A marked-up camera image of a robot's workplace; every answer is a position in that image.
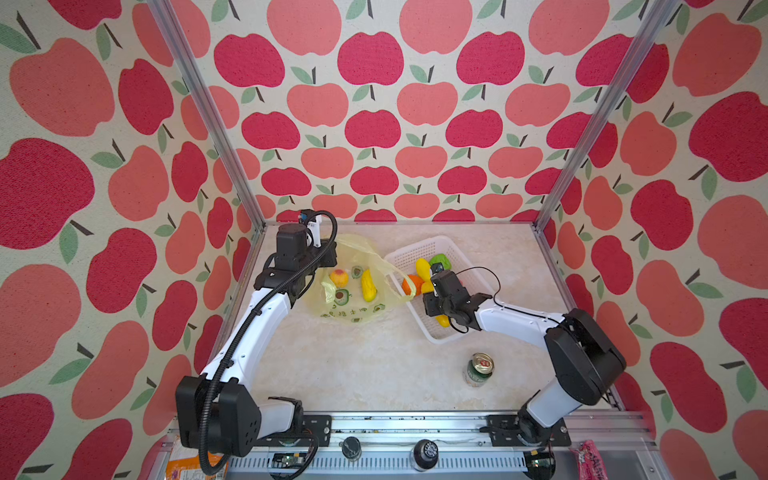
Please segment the white plastic basket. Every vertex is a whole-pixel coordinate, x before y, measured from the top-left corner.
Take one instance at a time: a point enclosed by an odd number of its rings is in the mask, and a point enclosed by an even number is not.
[[[428,238],[418,243],[412,243],[411,245],[403,247],[399,250],[395,250],[394,252],[384,257],[384,260],[390,262],[392,265],[396,266],[407,274],[415,274],[416,261],[419,258],[423,258],[429,261],[429,259],[438,253],[444,253],[445,256],[448,257],[448,260],[451,262],[451,270],[454,272],[459,272],[474,266],[469,262],[469,259],[467,259],[466,255],[458,249],[456,244],[453,243],[453,240],[443,235]],[[403,278],[396,276],[395,274],[390,274],[389,276],[397,286],[398,291],[402,295],[405,295],[401,286]],[[495,289],[492,290],[492,288],[488,285],[488,282],[486,282],[485,279],[480,275],[480,270],[475,269],[464,272],[459,277],[459,279],[462,281],[462,283],[464,283],[464,286],[467,288],[467,291],[469,291],[470,295],[473,295],[477,292],[495,292]],[[453,328],[445,328],[440,326],[440,324],[437,323],[437,320],[427,316],[424,312],[424,304],[421,296],[417,296],[412,301],[408,302],[407,305],[411,310],[413,317],[416,319],[416,322],[419,323],[419,326],[424,332],[424,335],[427,336],[430,342],[446,343],[452,340],[456,340],[462,336],[461,333],[456,332]]]

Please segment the apple print fabric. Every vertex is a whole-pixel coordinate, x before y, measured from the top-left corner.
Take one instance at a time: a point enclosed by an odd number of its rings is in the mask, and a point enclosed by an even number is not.
[[[768,477],[765,7],[677,7],[545,229],[678,480]]]
[[[239,103],[227,135],[244,167],[259,166],[250,188],[269,223],[302,208],[532,220],[642,16],[612,20],[621,0],[194,1],[210,14],[198,68]],[[636,102],[658,90],[665,55],[631,89]],[[616,149],[611,124],[594,161]]]
[[[207,15],[172,3],[213,51]],[[0,24],[0,478],[145,480],[253,224],[146,3],[4,2]]]

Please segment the plastic bag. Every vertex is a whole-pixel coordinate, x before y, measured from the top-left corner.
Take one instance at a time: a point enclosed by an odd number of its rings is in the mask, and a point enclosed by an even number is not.
[[[370,302],[363,298],[360,276],[353,276],[355,267],[360,267],[360,273],[371,271],[373,285],[377,291],[376,297]],[[336,284],[329,277],[329,274],[337,269],[344,270],[349,276],[347,284],[341,288],[336,288]],[[403,296],[393,288],[387,277],[390,273],[397,273],[408,279],[410,295]],[[317,269],[315,281],[304,295],[303,302],[321,317],[352,324],[366,323],[377,313],[413,300],[415,290],[413,281],[380,257],[368,239],[352,233],[341,233],[336,236],[336,266]]]

